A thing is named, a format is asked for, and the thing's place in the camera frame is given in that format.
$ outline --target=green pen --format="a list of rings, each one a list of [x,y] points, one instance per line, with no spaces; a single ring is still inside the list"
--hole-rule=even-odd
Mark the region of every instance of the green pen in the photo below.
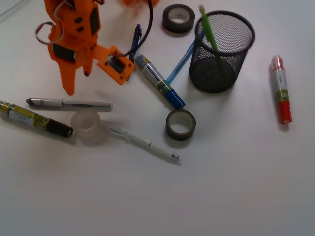
[[[201,13],[201,18],[202,18],[201,25],[202,25],[203,30],[205,32],[205,36],[206,36],[208,42],[210,42],[211,47],[213,48],[213,50],[218,52],[218,47],[217,47],[217,44],[216,44],[216,41],[215,41],[215,37],[214,37],[214,35],[212,33],[211,25],[210,25],[210,23],[208,21],[208,16],[206,14],[206,10],[203,7],[203,5],[199,6],[199,11]],[[218,68],[219,68],[219,70],[221,71],[221,74],[224,77],[224,81],[227,83],[227,81],[226,81],[227,77],[226,77],[226,74],[225,74],[225,70],[224,70],[224,66],[222,64],[221,58],[220,58],[220,56],[216,56],[216,55],[215,55],[215,57],[216,57]]]

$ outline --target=orange robot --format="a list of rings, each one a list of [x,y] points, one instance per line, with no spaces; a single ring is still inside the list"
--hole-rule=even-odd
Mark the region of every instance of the orange robot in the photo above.
[[[58,63],[63,87],[70,96],[74,94],[76,69],[82,66],[84,74],[89,76],[93,59],[120,85],[135,68],[123,56],[108,60],[110,56],[122,54],[115,46],[107,49],[97,44],[98,6],[103,4],[104,0],[45,0],[47,13],[55,23],[42,23],[36,30],[36,38],[48,45],[50,57]],[[37,36],[45,24],[52,26],[49,42]]]

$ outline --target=mesh pen holder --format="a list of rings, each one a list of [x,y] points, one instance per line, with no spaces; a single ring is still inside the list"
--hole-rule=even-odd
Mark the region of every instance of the mesh pen holder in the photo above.
[[[236,82],[246,53],[255,41],[255,31],[245,18],[236,13],[213,11],[207,15],[218,51],[214,51],[204,36],[199,19],[195,29],[190,78],[202,91],[224,92]]]

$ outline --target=blue marker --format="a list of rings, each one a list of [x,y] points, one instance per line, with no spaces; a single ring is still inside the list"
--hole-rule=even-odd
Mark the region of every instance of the blue marker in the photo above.
[[[152,82],[159,92],[173,105],[176,110],[181,110],[186,104],[177,95],[171,85],[163,78],[152,63],[142,54],[136,53],[135,63],[140,67],[144,76]]]

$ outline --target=black cable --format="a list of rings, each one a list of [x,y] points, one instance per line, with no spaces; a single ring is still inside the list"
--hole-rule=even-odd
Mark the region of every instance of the black cable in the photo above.
[[[152,1],[148,0],[148,4],[149,4],[149,10],[150,10],[150,19],[149,19],[149,24],[148,24],[147,31],[146,31],[145,35],[143,36],[142,40],[140,41],[138,46],[136,46],[134,49],[131,49],[130,51],[128,51],[127,53],[122,54],[122,55],[118,54],[115,57],[126,57],[126,56],[136,52],[142,46],[144,41],[147,39],[147,37],[148,37],[148,35],[150,33],[150,30],[151,30],[152,22],[153,22],[153,5],[152,5]]]

